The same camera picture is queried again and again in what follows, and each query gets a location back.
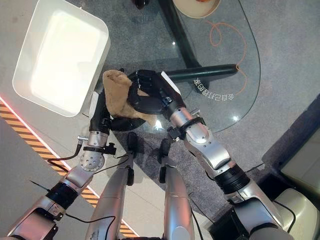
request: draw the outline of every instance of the white container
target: white container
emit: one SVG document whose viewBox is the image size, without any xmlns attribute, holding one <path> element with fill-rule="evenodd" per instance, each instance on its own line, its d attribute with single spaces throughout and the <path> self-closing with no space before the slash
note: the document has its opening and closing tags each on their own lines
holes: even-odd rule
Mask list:
<svg viewBox="0 0 320 240">
<path fill-rule="evenodd" d="M 109 31 L 101 19 L 64 0 L 39 0 L 13 88 L 35 104 L 73 117 L 89 100 L 109 49 Z"/>
</svg>

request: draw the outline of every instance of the gray floor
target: gray floor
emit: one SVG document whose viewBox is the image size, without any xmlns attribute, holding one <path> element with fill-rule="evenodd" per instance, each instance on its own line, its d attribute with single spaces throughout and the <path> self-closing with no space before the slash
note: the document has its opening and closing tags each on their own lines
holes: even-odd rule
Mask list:
<svg viewBox="0 0 320 240">
<path fill-rule="evenodd" d="M 40 196 L 47 194 L 29 180 L 51 188 L 61 177 L 2 118 L 0 136 L 0 236 L 3 237 Z M 94 208 L 82 197 L 78 197 L 67 210 L 69 214 L 87 221 L 93 211 Z M 65 216 L 58 227 L 56 240 L 83 239 L 88 224 Z"/>
</svg>

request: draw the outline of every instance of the orange and black striped tape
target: orange and black striped tape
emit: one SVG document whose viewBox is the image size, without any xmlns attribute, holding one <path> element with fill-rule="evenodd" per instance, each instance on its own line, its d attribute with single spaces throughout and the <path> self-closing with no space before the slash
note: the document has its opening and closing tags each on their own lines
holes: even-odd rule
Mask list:
<svg viewBox="0 0 320 240">
<path fill-rule="evenodd" d="M 9 124 L 14 131 L 28 144 L 41 158 L 45 161 L 48 159 L 55 159 L 53 153 L 38 139 L 38 136 L 34 135 L 26 126 L 26 124 L 19 120 L 17 114 L 9 109 L 9 106 L 0 99 L 0 117 L 2 117 L 7 124 Z M 59 166 L 65 167 L 65 165 L 57 161 L 55 162 Z M 61 170 L 59 167 L 48 163 L 59 175 L 64 176 L 67 173 Z M 99 198 L 89 189 L 83 190 L 81 196 L 90 203 L 94 208 L 98 204 Z M 139 237 L 136 232 L 125 222 L 121 221 L 119 232 L 126 238 Z"/>
</svg>

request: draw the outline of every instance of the glass table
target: glass table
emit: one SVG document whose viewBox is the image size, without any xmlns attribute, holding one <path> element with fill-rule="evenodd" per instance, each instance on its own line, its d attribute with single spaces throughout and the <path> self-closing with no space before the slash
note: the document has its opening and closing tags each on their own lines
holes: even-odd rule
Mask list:
<svg viewBox="0 0 320 240">
<path fill-rule="evenodd" d="M 166 6 L 161 8 L 157 0 L 143 9 L 130 0 L 69 2 L 101 18 L 109 29 L 111 48 L 102 72 L 124 68 L 129 75 L 139 69 L 161 72 L 190 67 L 162 10 Z M 211 130 L 222 131 L 248 113 L 258 94 L 260 63 L 252 32 L 237 1 L 221 0 L 211 15 L 201 19 L 176 12 L 201 66 L 237 65 L 238 72 L 227 77 L 193 77 L 176 83 L 188 110 L 200 109 Z M 145 123 L 141 130 L 166 131 L 167 121 L 162 116 L 158 120 L 156 127 Z"/>
</svg>

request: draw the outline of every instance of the brown cloth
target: brown cloth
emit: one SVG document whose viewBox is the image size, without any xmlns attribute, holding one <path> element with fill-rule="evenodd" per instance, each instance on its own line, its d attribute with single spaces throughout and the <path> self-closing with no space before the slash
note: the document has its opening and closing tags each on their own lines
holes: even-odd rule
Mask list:
<svg viewBox="0 0 320 240">
<path fill-rule="evenodd" d="M 113 117 L 125 117 L 146 120 L 151 126 L 156 125 L 157 116 L 136 111 L 127 102 L 131 80 L 118 70 L 109 70 L 103 73 L 103 85 L 105 91 L 106 107 Z M 138 89 L 138 95 L 148 96 Z"/>
</svg>

